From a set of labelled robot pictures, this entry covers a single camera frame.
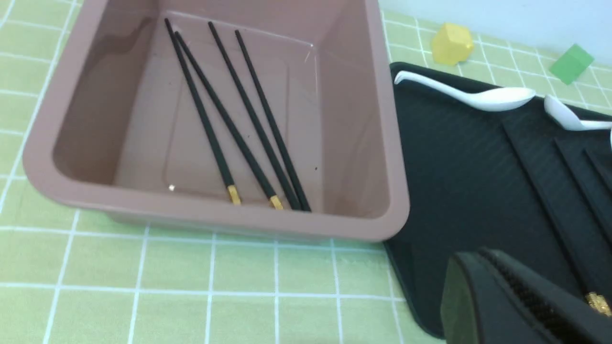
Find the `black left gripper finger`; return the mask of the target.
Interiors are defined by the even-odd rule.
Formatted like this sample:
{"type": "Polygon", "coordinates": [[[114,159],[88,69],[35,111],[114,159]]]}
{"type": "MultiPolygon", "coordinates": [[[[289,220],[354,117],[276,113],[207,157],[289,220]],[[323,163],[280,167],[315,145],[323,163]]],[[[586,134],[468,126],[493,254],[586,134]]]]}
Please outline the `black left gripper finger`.
{"type": "Polygon", "coordinates": [[[441,301],[448,344],[609,344],[611,318],[500,250],[455,253],[441,301]]]}

